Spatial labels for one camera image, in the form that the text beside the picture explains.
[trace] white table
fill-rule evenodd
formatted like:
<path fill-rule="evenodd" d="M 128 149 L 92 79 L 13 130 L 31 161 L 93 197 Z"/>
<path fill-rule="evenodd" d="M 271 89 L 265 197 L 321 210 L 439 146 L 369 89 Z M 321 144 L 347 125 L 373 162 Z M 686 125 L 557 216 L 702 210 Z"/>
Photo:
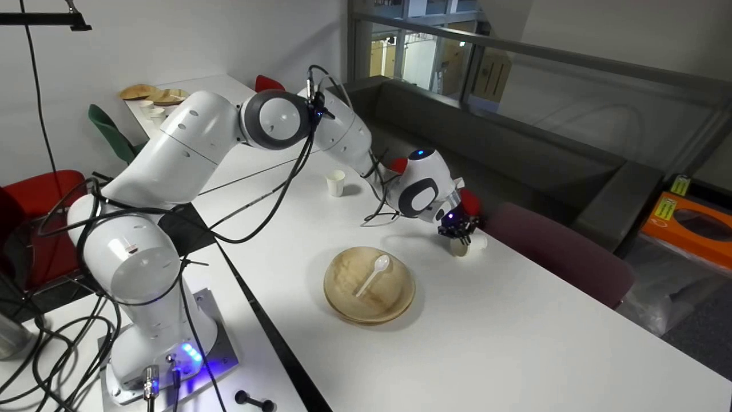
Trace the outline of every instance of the white table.
<path fill-rule="evenodd" d="M 243 157 L 236 149 L 215 181 L 247 173 Z M 361 193 L 329 200 L 321 176 L 333 167 L 316 153 L 273 223 L 252 244 L 224 247 L 333 410 L 729 410 L 724 378 L 485 234 L 468 257 L 452 259 L 423 223 L 359 228 L 374 200 L 351 173 Z M 284 174 L 278 167 L 195 205 L 215 223 Z M 220 232 L 247 234 L 267 206 Z M 321 300 L 329 259 L 355 245 L 389 250 L 413 270 L 419 299 L 391 325 L 342 323 Z"/>

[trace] gray panel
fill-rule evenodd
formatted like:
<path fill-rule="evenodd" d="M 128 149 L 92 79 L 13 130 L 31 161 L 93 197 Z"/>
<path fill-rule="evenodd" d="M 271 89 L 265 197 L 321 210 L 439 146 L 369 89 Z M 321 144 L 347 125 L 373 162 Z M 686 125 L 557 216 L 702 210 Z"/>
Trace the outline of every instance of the gray panel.
<path fill-rule="evenodd" d="M 714 149 L 694 180 L 732 191 L 732 133 Z"/>
<path fill-rule="evenodd" d="M 614 250 L 636 224 L 642 206 L 650 202 L 658 183 L 658 169 L 626 162 L 612 174 L 572 228 L 605 250 Z"/>

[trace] orange object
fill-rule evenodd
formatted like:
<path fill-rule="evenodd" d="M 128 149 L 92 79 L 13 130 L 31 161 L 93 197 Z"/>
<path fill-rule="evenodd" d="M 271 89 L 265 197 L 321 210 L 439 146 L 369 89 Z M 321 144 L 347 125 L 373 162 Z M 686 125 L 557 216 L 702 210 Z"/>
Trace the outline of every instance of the orange object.
<path fill-rule="evenodd" d="M 255 75 L 254 91 L 265 91 L 265 89 L 284 91 L 284 86 L 276 82 L 273 79 Z"/>
<path fill-rule="evenodd" d="M 479 216 L 479 200 L 477 200 L 471 191 L 462 188 L 462 191 L 459 191 L 459 209 L 462 209 L 468 218 L 477 218 L 477 216 Z"/>
<path fill-rule="evenodd" d="M 717 209 L 663 193 L 639 232 L 732 270 L 732 216 Z"/>
<path fill-rule="evenodd" d="M 402 174 L 407 169 L 407 159 L 395 159 L 389 169 Z"/>

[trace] red chair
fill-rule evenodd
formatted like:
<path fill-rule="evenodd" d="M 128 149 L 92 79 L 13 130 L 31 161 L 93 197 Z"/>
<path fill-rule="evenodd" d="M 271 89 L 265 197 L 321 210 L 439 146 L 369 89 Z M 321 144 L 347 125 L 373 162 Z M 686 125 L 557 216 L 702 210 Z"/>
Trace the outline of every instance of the red chair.
<path fill-rule="evenodd" d="M 40 288 L 81 272 L 81 261 L 74 257 L 73 244 L 64 232 L 52 236 L 39 236 L 36 224 L 46 218 L 58 200 L 66 205 L 85 196 L 85 176 L 73 169 L 56 174 L 31 176 L 0 188 L 0 245 L 1 250 L 29 247 L 29 261 L 22 272 L 8 257 L 0 255 L 0 272 L 13 278 L 25 294 L 39 294 Z M 66 224 L 64 209 L 47 218 L 47 229 L 55 232 Z"/>
<path fill-rule="evenodd" d="M 612 309 L 630 288 L 622 259 L 548 218 L 502 205 L 482 229 Z"/>

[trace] black cable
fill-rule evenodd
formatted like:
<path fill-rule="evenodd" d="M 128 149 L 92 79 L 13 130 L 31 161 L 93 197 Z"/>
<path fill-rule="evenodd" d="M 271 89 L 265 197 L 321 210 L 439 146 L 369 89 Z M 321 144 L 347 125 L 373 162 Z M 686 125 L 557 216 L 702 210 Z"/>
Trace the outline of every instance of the black cable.
<path fill-rule="evenodd" d="M 58 183 L 58 176 L 56 176 L 55 157 L 52 157 L 52 149 L 50 149 L 46 118 L 42 118 L 42 95 L 40 95 L 40 81 L 39 81 L 36 48 L 31 43 L 29 26 L 25 24 L 22 28 L 25 28 L 25 39 L 28 39 L 28 50 L 29 50 L 31 81 L 33 81 L 33 89 L 36 89 L 36 115 L 39 115 L 39 125 L 40 125 L 40 133 L 42 133 L 47 162 L 50 162 L 50 169 L 52 169 L 52 176 L 55 176 L 55 188 L 58 191 L 58 197 L 62 197 L 64 191 L 62 191 L 62 183 Z"/>
<path fill-rule="evenodd" d="M 332 75 L 324 66 L 320 66 L 320 64 L 311 64 L 311 66 L 307 69 L 307 75 L 308 75 L 308 81 L 311 81 L 311 88 L 313 88 L 313 82 L 316 82 L 313 71 L 320 71 L 320 73 L 342 95 L 344 105 L 351 107 L 351 102 L 349 102 L 342 82 L 336 82 L 333 75 Z"/>
<path fill-rule="evenodd" d="M 211 232 L 211 234 L 212 234 L 217 241 L 224 241 L 224 244 L 230 244 L 230 245 L 243 245 L 243 244 L 248 244 L 252 239 L 255 239 L 255 236 L 271 223 L 271 218 L 276 216 L 276 210 L 278 210 L 278 206 L 280 206 L 280 202 L 284 202 L 291 183 L 295 181 L 297 173 L 301 169 L 299 162 L 303 166 L 303 162 L 308 161 L 311 149 L 313 149 L 313 135 L 307 137 L 307 142 L 303 142 L 303 146 L 301 146 L 301 151 L 299 151 L 299 157 L 297 157 L 297 161 L 295 161 L 291 174 L 288 174 L 288 180 L 284 181 L 284 188 L 280 188 L 280 193 L 278 193 L 271 210 L 265 216 L 265 221 L 262 221 L 252 234 L 247 234 L 247 236 L 243 236 L 243 239 L 227 239 L 227 236 L 215 234 L 215 232 Z"/>
<path fill-rule="evenodd" d="M 111 296 L 105 294 L 102 288 L 101 288 L 101 292 L 105 294 L 108 300 L 111 300 L 111 302 L 119 304 L 119 308 L 148 308 L 148 304 L 160 302 L 161 299 L 166 299 L 166 296 L 176 288 L 176 285 L 180 285 L 180 278 L 182 278 L 184 267 L 188 267 L 188 261 L 182 259 L 176 280 L 174 280 L 160 296 L 156 296 L 156 299 L 151 299 L 151 300 L 122 302 L 122 300 L 111 299 Z"/>
<path fill-rule="evenodd" d="M 47 398 L 52 398 L 56 406 L 64 406 L 64 398 L 50 390 L 50 383 L 52 383 L 52 378 L 55 378 L 56 373 L 64 371 L 69 358 L 77 350 L 77 344 L 86 337 L 86 332 L 88 332 L 88 328 L 92 328 L 92 323 L 93 323 L 92 319 L 98 317 L 101 309 L 102 309 L 102 299 L 96 300 L 96 304 L 93 304 L 93 309 L 92 309 L 88 317 L 74 319 L 74 321 L 62 325 L 58 331 L 55 331 L 56 334 L 62 334 L 62 332 L 69 331 L 70 325 L 85 323 L 81 331 L 74 334 L 74 339 L 66 345 L 66 350 L 62 352 L 62 358 L 55 362 L 55 367 L 47 371 L 47 378 L 46 378 L 46 381 L 40 381 L 40 373 L 39 373 L 39 358 L 33 359 L 31 373 L 33 373 L 36 383 L 40 386 L 40 390 L 46 392 L 39 410 L 46 406 Z"/>
<path fill-rule="evenodd" d="M 50 218 L 56 216 L 56 213 L 69 205 L 69 200 L 74 197 L 74 196 L 77 196 L 81 188 L 86 188 L 88 183 L 93 183 L 93 180 L 86 180 L 85 185 L 77 185 L 77 188 L 69 191 L 69 193 L 40 218 L 36 234 L 39 234 L 39 236 L 46 236 L 42 229 L 47 228 Z"/>
<path fill-rule="evenodd" d="M 108 213 L 108 216 L 80 221 L 80 223 L 74 223 L 74 224 L 69 224 L 69 228 L 62 228 L 62 229 L 55 229 L 55 232 L 46 232 L 46 234 L 40 234 L 40 236 L 52 236 L 52 234 L 80 229 L 80 228 L 85 228 L 85 224 L 98 224 L 98 223 L 102 223 L 102 221 L 111 221 L 111 218 L 121 218 L 121 216 L 136 216 L 136 213 L 141 213 L 141 216 L 165 216 L 165 213 L 160 213 L 160 209 L 111 210 L 111 213 Z"/>
<path fill-rule="evenodd" d="M 215 383 L 215 376 L 212 376 L 211 364 L 208 364 L 208 359 L 205 359 L 205 350 L 203 350 L 203 345 L 201 345 L 199 332 L 197 332 L 197 328 L 191 325 L 191 317 L 190 317 L 190 308 L 188 308 L 188 300 L 184 300 L 184 287 L 182 287 L 182 283 L 177 285 L 177 288 L 180 288 L 182 312 L 184 312 L 190 332 L 191 332 L 191 337 L 195 337 L 195 341 L 197 341 L 197 345 L 199 345 L 199 352 L 201 352 L 201 359 L 203 359 L 203 368 L 205 368 L 205 373 L 208 373 L 208 378 L 211 378 L 215 398 L 220 400 L 221 412 L 227 412 L 227 406 L 224 406 L 220 386 Z"/>
<path fill-rule="evenodd" d="M 301 151 L 299 151 L 299 157 L 297 157 L 297 161 L 295 161 L 295 176 L 297 176 L 297 174 L 301 173 L 301 167 L 307 166 L 307 159 L 301 161 Z M 248 205 L 245 205 L 245 206 L 227 213 L 224 218 L 220 218 L 217 223 L 212 223 L 208 229 L 212 232 L 215 228 L 224 224 L 227 221 L 236 218 L 237 213 L 243 213 L 243 210 L 255 206 L 257 202 L 271 197 L 276 191 L 280 191 L 284 185 L 288 185 L 291 180 L 293 180 L 293 176 L 288 174 L 288 176 L 285 176 L 278 185 L 273 185 L 270 193 L 265 193 L 265 196 L 255 197 L 254 202 L 248 202 Z"/>
<path fill-rule="evenodd" d="M 373 157 L 369 157 L 369 161 L 373 161 L 373 166 L 374 166 L 374 176 L 376 176 L 376 181 L 380 181 L 382 196 L 376 196 L 374 188 L 369 185 L 369 193 L 374 196 L 374 200 L 380 200 L 380 206 L 376 206 L 369 216 L 365 216 L 363 223 L 369 223 L 369 221 L 374 221 L 376 216 L 382 216 L 382 210 L 384 210 L 384 206 L 386 206 L 386 181 L 384 181 L 384 174 L 382 174 L 382 169 L 380 169 L 380 166 L 376 166 L 376 161 L 374 161 Z"/>
<path fill-rule="evenodd" d="M 176 397 L 176 398 L 174 398 L 174 410 L 170 410 L 170 412 L 177 412 L 177 404 L 180 404 L 180 400 L 177 400 L 177 397 L 180 397 L 180 371 L 177 371 L 177 368 L 174 368 L 174 371 L 170 371 L 170 376 L 174 376 L 174 397 Z"/>
<path fill-rule="evenodd" d="M 36 341 L 31 344 L 29 352 L 25 355 L 25 359 L 18 364 L 18 368 L 0 386 L 0 394 L 6 392 L 6 388 L 28 368 L 28 364 L 36 358 L 39 349 L 40 349 L 42 334 L 36 337 Z"/>
<path fill-rule="evenodd" d="M 69 4 L 69 9 L 70 9 L 73 15 L 77 15 L 77 9 L 74 9 L 74 3 L 73 3 L 73 0 L 66 0 L 66 4 Z"/>
<path fill-rule="evenodd" d="M 102 319 L 101 312 L 105 308 L 108 300 L 98 299 L 92 315 L 88 317 L 80 317 L 74 321 L 69 321 L 66 325 L 56 328 L 56 331 L 47 331 L 42 319 L 36 317 L 36 328 L 39 328 L 39 337 L 40 337 L 40 344 L 39 349 L 33 350 L 33 358 L 31 358 L 31 376 L 36 381 L 36 388 L 22 392 L 22 394 L 15 394 L 12 398 L 5 398 L 0 406 L 5 404 L 13 404 L 13 400 L 20 400 L 29 394 L 33 394 L 36 390 L 42 390 L 42 398 L 39 400 L 36 410 L 42 410 L 42 406 L 47 400 L 55 400 L 56 404 L 56 410 L 77 410 L 74 404 L 85 400 L 85 397 L 88 394 L 105 358 L 109 355 L 109 349 L 114 344 L 114 339 L 119 337 L 119 331 L 121 331 L 121 315 L 119 315 L 119 308 L 114 304 L 114 315 L 116 315 L 116 321 L 111 325 L 111 321 Z M 81 331 L 74 334 L 74 339 L 66 339 L 64 337 L 64 331 L 77 325 L 77 323 L 85 323 Z M 101 350 L 96 352 L 96 358 L 92 359 L 92 364 L 86 367 L 86 371 L 81 373 L 81 378 L 77 381 L 77 388 L 74 392 L 70 392 L 70 397 L 62 398 L 50 386 L 52 381 L 56 378 L 58 386 L 64 381 L 64 371 L 69 367 L 69 359 L 73 358 L 73 367 L 74 368 L 74 362 L 77 362 L 77 345 L 80 341 L 86 337 L 86 332 L 92 331 L 93 323 L 105 323 L 108 325 L 108 334 L 102 339 L 102 345 Z M 52 364 L 52 368 L 47 371 L 47 376 L 40 376 L 39 371 L 39 359 L 46 350 L 46 345 L 50 341 L 64 341 L 66 344 L 66 350 L 56 358 L 56 362 Z"/>

